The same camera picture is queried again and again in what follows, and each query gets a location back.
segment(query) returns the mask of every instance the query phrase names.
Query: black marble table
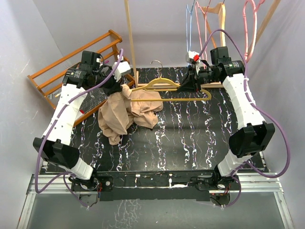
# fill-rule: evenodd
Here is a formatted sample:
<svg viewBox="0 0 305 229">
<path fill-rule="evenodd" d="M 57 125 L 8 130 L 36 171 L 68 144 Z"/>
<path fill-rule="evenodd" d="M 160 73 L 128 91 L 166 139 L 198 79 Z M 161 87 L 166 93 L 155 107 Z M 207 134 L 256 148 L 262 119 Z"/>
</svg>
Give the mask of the black marble table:
<svg viewBox="0 0 305 229">
<path fill-rule="evenodd" d="M 139 69 L 139 82 L 162 76 L 180 82 L 186 68 Z M 157 113 L 158 124 L 151 130 L 133 124 L 128 135 L 111 146 L 99 128 L 94 113 L 73 128 L 71 146 L 79 148 L 82 159 L 98 171 L 155 171 L 213 169 L 227 154 L 229 137 L 237 130 L 237 119 L 224 88 L 208 89 L 210 101 L 164 102 Z M 160 92 L 161 97 L 203 97 L 205 94 Z M 252 158 L 264 169 L 260 155 Z M 44 172 L 59 172 L 48 165 Z"/>
</svg>

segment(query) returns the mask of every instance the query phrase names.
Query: wooden hanger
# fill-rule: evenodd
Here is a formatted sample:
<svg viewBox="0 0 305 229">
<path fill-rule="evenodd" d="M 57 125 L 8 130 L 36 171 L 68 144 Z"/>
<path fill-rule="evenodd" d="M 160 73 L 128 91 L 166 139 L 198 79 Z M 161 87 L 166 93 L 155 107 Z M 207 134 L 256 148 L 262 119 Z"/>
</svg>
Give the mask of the wooden hanger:
<svg viewBox="0 0 305 229">
<path fill-rule="evenodd" d="M 156 83 L 167 83 L 175 88 L 173 89 L 153 89 L 151 88 L 151 86 L 153 86 Z M 166 92 L 166 91 L 177 91 L 178 87 L 180 87 L 180 85 L 178 83 L 174 83 L 172 80 L 170 79 L 166 79 L 166 78 L 157 78 L 154 79 L 152 81 L 150 81 L 148 84 L 146 84 L 145 86 L 142 87 L 137 87 L 137 88 L 133 88 L 132 92 L 138 91 L 138 90 L 146 90 L 146 91 L 153 91 L 153 92 Z M 208 95 L 207 98 L 171 98 L 171 99 L 132 99 L 132 102 L 152 102 L 152 101 L 162 101 L 162 102 L 168 102 L 168 101 L 207 101 L 210 100 L 212 98 L 211 93 L 209 93 L 207 90 L 205 89 L 201 89 L 200 92 L 206 93 Z"/>
<path fill-rule="evenodd" d="M 208 13 L 214 13 L 214 14 L 218 14 L 218 22 L 219 22 L 219 28 L 224 30 L 224 23 L 225 23 L 225 6 L 223 3 L 218 3 L 214 8 L 207 8 L 205 6 L 201 7 L 201 9 L 204 12 L 208 12 Z M 211 28 L 210 25 L 208 24 L 208 22 L 206 22 L 206 27 L 208 28 L 209 33 L 211 34 Z M 220 45 L 221 46 L 225 46 L 225 36 L 224 33 L 221 32 L 220 33 Z"/>
</svg>

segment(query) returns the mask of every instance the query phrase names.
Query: beige cloth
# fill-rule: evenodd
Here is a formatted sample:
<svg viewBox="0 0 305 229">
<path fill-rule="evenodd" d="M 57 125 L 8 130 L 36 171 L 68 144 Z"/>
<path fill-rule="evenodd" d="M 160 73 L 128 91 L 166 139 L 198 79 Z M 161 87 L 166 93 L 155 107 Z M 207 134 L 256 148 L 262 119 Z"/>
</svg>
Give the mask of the beige cloth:
<svg viewBox="0 0 305 229">
<path fill-rule="evenodd" d="M 139 90 L 132 92 L 128 85 L 122 85 L 122 92 L 111 94 L 99 108 L 98 122 L 111 145 L 120 142 L 120 135 L 126 135 L 133 122 L 152 129 L 158 123 L 155 111 L 163 109 L 162 102 L 131 102 L 131 99 L 161 98 L 158 92 Z"/>
</svg>

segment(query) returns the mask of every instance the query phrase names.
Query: brown fabric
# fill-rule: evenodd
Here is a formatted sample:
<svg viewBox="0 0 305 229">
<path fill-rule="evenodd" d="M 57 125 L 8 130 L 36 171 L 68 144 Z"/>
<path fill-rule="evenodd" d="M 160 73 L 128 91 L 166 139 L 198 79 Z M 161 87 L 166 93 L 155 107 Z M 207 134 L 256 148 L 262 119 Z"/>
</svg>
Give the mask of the brown fabric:
<svg viewBox="0 0 305 229">
<path fill-rule="evenodd" d="M 99 108 L 98 122 L 111 145 L 120 142 L 120 135 L 126 135 L 133 122 L 152 129 L 158 123 L 154 114 L 163 109 L 162 102 L 131 102 L 131 99 L 161 98 L 158 92 L 139 90 L 132 92 L 128 85 L 122 85 L 122 92 L 111 94 Z"/>
</svg>

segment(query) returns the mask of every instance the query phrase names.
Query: wooden frame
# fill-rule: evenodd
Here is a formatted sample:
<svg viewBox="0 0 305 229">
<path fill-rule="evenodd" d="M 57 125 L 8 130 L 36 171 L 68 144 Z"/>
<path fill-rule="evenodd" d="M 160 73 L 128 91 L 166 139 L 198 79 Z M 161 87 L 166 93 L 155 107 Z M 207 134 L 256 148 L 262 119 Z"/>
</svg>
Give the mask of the wooden frame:
<svg viewBox="0 0 305 229">
<path fill-rule="evenodd" d="M 48 103 L 52 106 L 53 109 L 56 108 L 56 105 L 52 103 L 52 101 L 48 98 L 48 95 L 54 93 L 55 91 L 57 91 L 58 89 L 61 88 L 62 83 L 56 85 L 55 87 L 51 88 L 50 90 L 44 92 L 43 89 L 50 85 L 51 83 L 55 82 L 56 80 L 60 79 L 61 77 L 63 77 L 66 73 L 66 70 L 62 71 L 61 73 L 53 76 L 52 78 L 48 79 L 47 81 L 41 83 L 40 85 L 37 85 L 37 83 L 35 82 L 35 78 L 39 77 L 40 75 L 42 75 L 43 73 L 49 71 L 50 69 L 54 68 L 55 66 L 57 66 L 58 64 L 68 60 L 69 58 L 73 57 L 74 55 L 80 53 L 81 51 L 89 48 L 90 46 L 94 45 L 95 43 L 110 37 L 111 40 L 113 40 L 111 43 L 107 44 L 106 46 L 104 46 L 103 48 L 99 49 L 98 53 L 102 53 L 105 52 L 106 50 L 112 48 L 112 52 L 110 52 L 109 54 L 104 56 L 104 59 L 108 59 L 111 56 L 114 56 L 114 58 L 117 60 L 117 55 L 119 54 L 119 50 L 117 48 L 117 44 L 122 42 L 122 38 L 120 35 L 118 35 L 116 32 L 109 30 L 107 33 L 103 34 L 102 36 L 96 38 L 95 40 L 89 42 L 88 44 L 80 47 L 79 49 L 71 52 L 70 54 L 60 58 L 59 60 L 55 61 L 54 63 L 50 64 L 49 66 L 41 69 L 40 71 L 36 72 L 33 75 L 28 75 L 29 80 L 32 82 L 32 84 L 38 89 L 38 91 L 44 96 L 44 98 L 48 101 Z M 130 83 L 128 84 L 129 86 L 132 86 L 134 84 L 134 78 L 128 74 L 127 78 L 130 80 Z M 74 126 L 76 126 L 77 124 L 79 124 L 80 122 L 82 122 L 83 120 L 85 120 L 87 117 L 89 117 L 91 114 L 93 114 L 95 111 L 97 111 L 105 102 L 106 100 L 104 100 L 101 104 L 97 105 L 96 107 L 94 107 L 93 109 L 91 109 L 90 111 L 88 111 L 87 113 L 85 113 L 84 115 L 82 115 L 78 120 L 75 121 Z"/>
<path fill-rule="evenodd" d="M 268 13 L 266 14 L 261 26 L 258 29 L 255 43 L 258 42 L 261 35 L 263 34 L 267 24 L 269 23 L 271 17 L 273 16 L 273 14 L 274 14 L 278 4 L 280 3 L 280 1 L 281 0 L 274 0 L 273 1 L 271 7 L 269 8 Z M 139 86 L 141 87 L 141 86 L 147 85 L 147 83 L 139 83 L 139 72 L 136 71 L 136 64 L 135 64 L 135 54 L 134 54 L 134 45 L 133 45 L 133 40 L 132 40 L 132 28 L 131 28 L 128 0 L 124 0 L 124 4 L 125 4 L 125 11 L 126 11 L 128 32 L 129 32 L 130 49 L 131 49 L 131 53 L 132 53 L 132 66 L 133 66 L 135 83 L 136 83 L 136 87 L 139 87 Z M 224 29 L 224 21 L 225 21 L 224 4 L 223 3 L 218 3 L 216 5 L 216 7 L 209 8 L 208 12 L 218 14 L 219 26 L 220 26 L 220 28 Z M 210 25 L 208 24 L 208 22 L 207 22 L 207 29 L 208 29 L 209 33 L 211 34 L 212 31 L 211 31 L 211 28 L 210 28 Z M 216 46 L 214 38 L 212 37 L 211 40 L 213 42 L 214 48 L 216 48 L 217 46 Z M 221 45 L 225 46 L 224 33 L 220 33 L 220 40 L 221 40 Z M 209 83 L 209 84 L 203 84 L 202 87 L 203 88 L 219 88 L 219 87 L 223 87 L 223 86 L 220 83 Z M 169 89 L 171 89 L 171 88 L 173 88 L 173 86 L 161 83 L 161 84 L 155 84 L 153 88 L 160 88 L 160 89 L 169 88 Z"/>
</svg>

